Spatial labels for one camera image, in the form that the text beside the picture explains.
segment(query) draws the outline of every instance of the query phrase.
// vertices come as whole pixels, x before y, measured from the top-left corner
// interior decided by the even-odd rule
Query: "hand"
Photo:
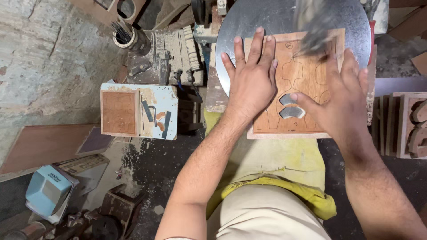
[[[319,105],[303,93],[291,94],[291,98],[309,113],[339,146],[350,146],[355,139],[369,137],[366,126],[366,93],[368,69],[359,71],[359,64],[351,49],[344,52],[341,74],[336,55],[330,54],[326,65],[326,79],[330,99]]]
[[[236,67],[226,53],[221,53],[221,59],[231,83],[230,100],[225,112],[235,115],[236,119],[243,120],[244,124],[248,124],[264,110],[276,93],[275,73],[278,61],[273,61],[276,39],[272,35],[267,37],[261,56],[263,39],[264,29],[258,27],[247,62],[241,37],[234,39]]]

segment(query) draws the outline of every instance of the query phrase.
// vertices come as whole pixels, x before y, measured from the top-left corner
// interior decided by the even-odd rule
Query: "dark floor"
[[[377,78],[419,76],[410,59],[427,50],[422,41],[400,43],[388,35],[377,38]],[[158,210],[166,206],[176,176],[203,138],[204,130],[198,130],[193,135],[179,135],[176,141],[144,139],[140,154],[131,145],[123,163],[133,167],[134,180],[148,193],[131,239],[154,239],[162,216]],[[339,149],[332,139],[318,143],[326,165],[325,192],[335,199],[338,213],[325,221],[324,226],[334,240],[365,239],[345,193],[345,166]],[[427,202],[427,161],[383,159],[419,211]]]

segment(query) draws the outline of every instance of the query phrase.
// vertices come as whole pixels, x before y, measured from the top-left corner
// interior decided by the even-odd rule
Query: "red part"
[[[376,22],[377,21],[375,21],[375,20],[369,21],[369,28],[371,29],[371,54],[369,55],[368,65],[371,64],[372,52],[374,51],[374,28],[375,28]]]

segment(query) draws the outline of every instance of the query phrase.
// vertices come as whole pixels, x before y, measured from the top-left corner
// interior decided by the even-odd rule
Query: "circular metal table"
[[[351,47],[360,67],[368,65],[371,53],[371,32],[368,18],[359,0],[329,1],[335,28],[345,28],[345,47]],[[292,33],[295,0],[238,0],[226,15],[218,32],[215,47],[215,65],[219,82],[229,94],[230,78],[221,60],[221,52],[227,53],[233,64],[234,37],[244,40],[252,37],[255,29],[262,26],[266,35]]]

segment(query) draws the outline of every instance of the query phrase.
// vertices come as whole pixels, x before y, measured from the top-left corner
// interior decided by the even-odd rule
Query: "yellow cloth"
[[[233,183],[216,190],[208,202],[208,206],[206,208],[206,218],[211,216],[216,207],[228,194],[230,194],[235,189],[238,189],[239,187],[247,184],[273,185],[287,189],[293,192],[295,195],[299,196],[303,203],[305,203],[308,208],[313,211],[313,213],[320,219],[328,220],[329,218],[336,215],[335,201],[330,195],[324,194],[321,191],[310,187],[301,186],[297,183],[292,183],[281,179],[262,177],[253,181]]]
[[[208,135],[221,113],[206,109],[203,113]],[[207,217],[230,192],[245,184],[285,188],[299,196],[317,217],[326,220],[336,215],[333,198],[324,194],[325,164],[316,139],[248,140],[243,134],[208,203]]]

